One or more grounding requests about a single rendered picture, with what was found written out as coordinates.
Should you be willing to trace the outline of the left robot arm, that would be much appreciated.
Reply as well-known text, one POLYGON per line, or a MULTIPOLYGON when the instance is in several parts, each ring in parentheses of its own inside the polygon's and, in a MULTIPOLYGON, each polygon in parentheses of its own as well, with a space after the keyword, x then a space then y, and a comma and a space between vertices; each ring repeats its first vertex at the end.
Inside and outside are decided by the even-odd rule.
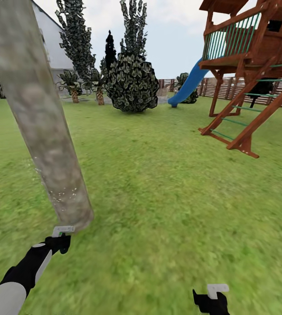
POLYGON ((74 226, 56 226, 51 237, 31 246, 26 257, 17 266, 9 268, 0 284, 0 315, 18 315, 52 255, 70 247, 71 236, 61 234, 74 231, 74 226))

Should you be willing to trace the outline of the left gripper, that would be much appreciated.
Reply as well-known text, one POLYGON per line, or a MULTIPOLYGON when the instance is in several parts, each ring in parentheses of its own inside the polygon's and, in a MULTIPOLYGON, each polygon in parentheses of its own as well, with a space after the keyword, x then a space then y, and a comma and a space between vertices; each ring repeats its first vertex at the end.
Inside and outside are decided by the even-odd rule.
POLYGON ((68 249, 70 247, 70 235, 62 235, 61 237, 53 238, 46 237, 45 241, 54 241, 57 244, 57 251, 60 249, 68 249))

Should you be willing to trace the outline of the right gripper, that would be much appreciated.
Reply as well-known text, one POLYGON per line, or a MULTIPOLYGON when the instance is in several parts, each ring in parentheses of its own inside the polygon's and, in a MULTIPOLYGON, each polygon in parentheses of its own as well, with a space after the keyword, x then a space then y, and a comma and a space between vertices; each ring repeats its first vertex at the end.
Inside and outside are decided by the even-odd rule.
POLYGON ((195 305, 199 305, 201 313, 212 315, 216 307, 221 307, 227 311, 226 297, 223 294, 217 294, 217 299, 210 299, 207 294, 196 294, 193 290, 195 305))

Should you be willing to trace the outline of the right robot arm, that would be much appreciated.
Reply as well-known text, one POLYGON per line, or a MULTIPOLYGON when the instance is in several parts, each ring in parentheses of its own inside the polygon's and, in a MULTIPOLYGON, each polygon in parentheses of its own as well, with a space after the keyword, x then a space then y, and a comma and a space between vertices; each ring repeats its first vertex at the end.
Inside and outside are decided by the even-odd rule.
POLYGON ((196 294, 193 290, 195 305, 199 305, 201 313, 209 315, 230 315, 227 309, 226 297, 221 292, 228 292, 225 283, 207 284, 208 294, 196 294))

